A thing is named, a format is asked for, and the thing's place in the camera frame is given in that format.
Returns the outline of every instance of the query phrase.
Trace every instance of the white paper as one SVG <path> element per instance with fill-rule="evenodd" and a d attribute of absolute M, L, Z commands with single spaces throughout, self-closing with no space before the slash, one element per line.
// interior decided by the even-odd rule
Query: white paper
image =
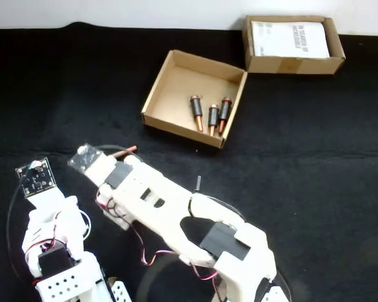
<path fill-rule="evenodd" d="M 325 30 L 319 22 L 252 21 L 257 56 L 328 58 Z"/>

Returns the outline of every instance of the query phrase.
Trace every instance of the brown cardboard box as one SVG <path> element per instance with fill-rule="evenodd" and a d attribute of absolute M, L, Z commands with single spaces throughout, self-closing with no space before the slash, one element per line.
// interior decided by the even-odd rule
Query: brown cardboard box
<path fill-rule="evenodd" d="M 261 22 L 320 22 L 323 24 L 330 58 L 307 59 L 255 56 L 252 21 Z M 245 61 L 248 72 L 267 74 L 334 74 L 346 56 L 331 18 L 321 16 L 247 16 L 243 30 Z"/>
<path fill-rule="evenodd" d="M 142 109 L 146 125 L 222 148 L 237 111 L 247 72 L 243 69 L 202 57 L 171 50 Z M 201 97 L 203 133 L 197 130 L 190 97 Z M 232 99 L 232 109 L 221 137 L 209 136 L 208 116 L 212 104 Z"/>

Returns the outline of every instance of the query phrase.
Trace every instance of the white wall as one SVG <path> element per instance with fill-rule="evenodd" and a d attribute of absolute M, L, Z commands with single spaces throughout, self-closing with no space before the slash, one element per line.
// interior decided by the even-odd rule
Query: white wall
<path fill-rule="evenodd" d="M 75 21 L 143 28 L 241 29 L 247 14 L 318 14 L 339 33 L 378 35 L 378 0 L 0 0 L 0 28 Z"/>

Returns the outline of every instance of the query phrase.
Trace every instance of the white robotic arm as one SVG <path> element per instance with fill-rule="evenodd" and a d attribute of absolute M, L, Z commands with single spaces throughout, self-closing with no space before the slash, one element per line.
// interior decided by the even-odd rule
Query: white robotic arm
<path fill-rule="evenodd" d="M 224 301 L 288 302 L 273 283 L 276 265 L 265 232 L 237 213 L 184 189 L 133 155 L 117 162 L 83 145 L 69 165 L 98 186 L 97 201 L 120 227 L 126 230 L 137 220 L 160 235 L 184 263 L 215 269 L 227 289 Z M 200 245 L 189 241 L 180 227 L 188 216 L 214 221 Z"/>
<path fill-rule="evenodd" d="M 122 281 L 112 289 L 96 257 L 84 251 L 91 231 L 77 197 L 64 197 L 46 158 L 17 168 L 25 198 L 31 202 L 22 250 L 43 302 L 131 302 Z"/>

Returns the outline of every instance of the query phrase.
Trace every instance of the black cloth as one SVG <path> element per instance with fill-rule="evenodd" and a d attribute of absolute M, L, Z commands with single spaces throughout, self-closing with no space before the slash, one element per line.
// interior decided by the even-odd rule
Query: black cloth
<path fill-rule="evenodd" d="M 244 67 L 239 31 L 99 28 L 0 30 L 0 301 L 38 301 L 8 262 L 4 226 L 14 168 L 47 156 L 57 184 L 93 221 L 86 250 L 132 296 L 146 271 L 134 234 L 94 204 L 66 165 L 76 148 L 138 145 L 178 184 L 232 203 L 266 231 L 294 301 L 378 301 L 378 38 L 342 36 L 348 56 L 331 76 L 250 74 L 223 150 L 143 126 L 140 110 L 168 50 Z M 31 206 L 11 219 L 16 265 Z M 165 248 L 143 226 L 148 253 Z M 211 283 L 175 262 L 150 301 L 208 301 Z"/>

